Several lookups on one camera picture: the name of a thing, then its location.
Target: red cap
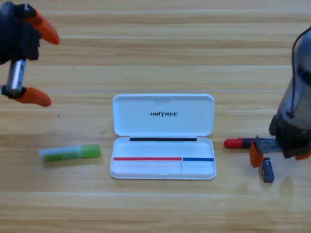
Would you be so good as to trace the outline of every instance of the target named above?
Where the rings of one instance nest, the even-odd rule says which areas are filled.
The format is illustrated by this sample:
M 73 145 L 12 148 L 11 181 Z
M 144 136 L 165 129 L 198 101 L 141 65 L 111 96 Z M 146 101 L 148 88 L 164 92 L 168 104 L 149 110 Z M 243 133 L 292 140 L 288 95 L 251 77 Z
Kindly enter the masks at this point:
M 243 141 L 240 137 L 238 139 L 226 139 L 224 145 L 229 149 L 243 148 Z

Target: orange clamp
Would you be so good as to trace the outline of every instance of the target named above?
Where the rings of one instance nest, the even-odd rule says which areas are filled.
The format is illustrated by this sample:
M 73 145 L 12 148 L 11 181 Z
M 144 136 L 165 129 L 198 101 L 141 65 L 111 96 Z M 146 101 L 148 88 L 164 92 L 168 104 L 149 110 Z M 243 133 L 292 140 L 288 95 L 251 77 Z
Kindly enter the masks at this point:
M 38 104 L 42 107 L 48 107 L 52 104 L 52 101 L 47 94 L 32 87 L 27 87 L 24 95 L 14 100 L 20 103 Z
M 36 16 L 26 18 L 25 21 L 33 25 L 42 33 L 42 38 L 52 44 L 59 44 L 59 35 L 55 28 L 37 10 Z
M 264 159 L 263 154 L 257 150 L 254 141 L 252 141 L 252 145 L 249 150 L 249 158 L 253 168 L 261 166 Z

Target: white case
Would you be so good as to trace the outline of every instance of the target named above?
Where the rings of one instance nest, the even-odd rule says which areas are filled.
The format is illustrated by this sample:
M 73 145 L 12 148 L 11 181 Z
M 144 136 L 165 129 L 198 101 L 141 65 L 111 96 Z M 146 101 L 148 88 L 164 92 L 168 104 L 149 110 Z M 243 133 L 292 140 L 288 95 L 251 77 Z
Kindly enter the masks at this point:
M 216 176 L 213 142 L 204 137 L 213 131 L 211 95 L 121 94 L 112 102 L 115 133 L 122 136 L 113 147 L 112 177 L 209 180 Z

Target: blue line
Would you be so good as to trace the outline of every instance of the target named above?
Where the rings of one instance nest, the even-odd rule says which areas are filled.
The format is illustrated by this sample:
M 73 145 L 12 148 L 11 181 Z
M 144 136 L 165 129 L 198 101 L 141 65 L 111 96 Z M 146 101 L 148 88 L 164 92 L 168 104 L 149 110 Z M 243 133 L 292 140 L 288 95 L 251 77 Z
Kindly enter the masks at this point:
M 209 161 L 214 162 L 213 158 L 183 158 L 183 161 Z

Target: marker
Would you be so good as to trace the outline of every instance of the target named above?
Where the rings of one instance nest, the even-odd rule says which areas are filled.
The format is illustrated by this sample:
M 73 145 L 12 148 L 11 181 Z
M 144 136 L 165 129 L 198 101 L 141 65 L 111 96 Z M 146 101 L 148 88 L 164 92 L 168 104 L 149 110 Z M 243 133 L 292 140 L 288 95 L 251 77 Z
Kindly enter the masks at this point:
M 229 149 L 245 149 L 251 148 L 252 141 L 254 138 L 237 138 L 237 139 L 226 139 L 224 146 Z M 262 143 L 276 142 L 274 137 L 265 137 L 260 139 Z
M 97 158 L 101 155 L 101 149 L 97 144 L 76 147 L 48 148 L 40 150 L 39 155 L 42 161 Z

